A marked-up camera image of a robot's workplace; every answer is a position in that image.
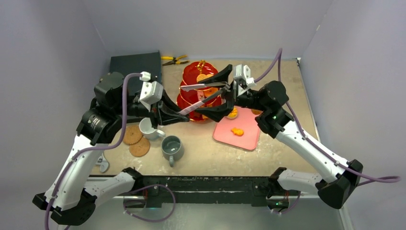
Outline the orange glazed donut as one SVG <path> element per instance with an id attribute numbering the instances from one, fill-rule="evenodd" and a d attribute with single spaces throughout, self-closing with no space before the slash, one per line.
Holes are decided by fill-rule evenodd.
<path id="1" fill-rule="evenodd" d="M 204 96 L 205 96 L 206 98 L 208 98 L 208 97 L 210 97 L 211 95 L 213 95 L 214 93 L 216 93 L 217 91 L 218 91 L 217 88 L 212 87 L 212 88 L 210 88 L 210 89 L 207 89 L 207 90 L 203 91 L 203 94 L 204 94 Z"/>

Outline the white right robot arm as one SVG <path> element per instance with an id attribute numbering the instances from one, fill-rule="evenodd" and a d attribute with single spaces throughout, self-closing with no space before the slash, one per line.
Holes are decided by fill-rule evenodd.
<path id="1" fill-rule="evenodd" d="M 281 81 L 270 81 L 257 91 L 248 66 L 238 65 L 229 83 L 232 68 L 228 65 L 215 75 L 197 77 L 198 88 L 216 87 L 224 100 L 219 106 L 199 108 L 198 112 L 219 122 L 235 106 L 259 110 L 255 121 L 260 130 L 294 150 L 316 170 L 312 174 L 278 168 L 269 177 L 268 196 L 296 190 L 316 194 L 328 206 L 341 208 L 358 186 L 363 165 L 335 154 L 300 126 L 293 112 L 284 109 L 289 98 Z"/>

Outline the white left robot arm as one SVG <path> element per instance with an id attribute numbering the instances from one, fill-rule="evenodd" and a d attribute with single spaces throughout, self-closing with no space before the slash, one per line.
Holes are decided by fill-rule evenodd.
<path id="1" fill-rule="evenodd" d="M 129 116 L 149 118 L 153 127 L 189 121 L 188 114 L 148 72 L 109 73 L 96 84 L 94 93 L 63 168 L 50 188 L 33 198 L 33 203 L 45 212 L 45 229 L 50 228 L 51 221 L 65 230 L 81 225 L 99 205 L 113 197 L 124 193 L 137 196 L 148 189 L 143 176 L 132 168 L 106 181 L 86 185 L 97 160 L 123 141 Z"/>

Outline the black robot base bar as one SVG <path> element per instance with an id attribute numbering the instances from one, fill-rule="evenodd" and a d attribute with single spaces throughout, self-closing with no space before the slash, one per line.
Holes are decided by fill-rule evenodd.
<path id="1" fill-rule="evenodd" d="M 122 171 L 135 178 L 127 194 L 145 195 L 148 208 L 164 203 L 265 207 L 278 196 L 298 195 L 273 184 L 268 176 L 157 176 L 142 175 L 131 167 Z"/>

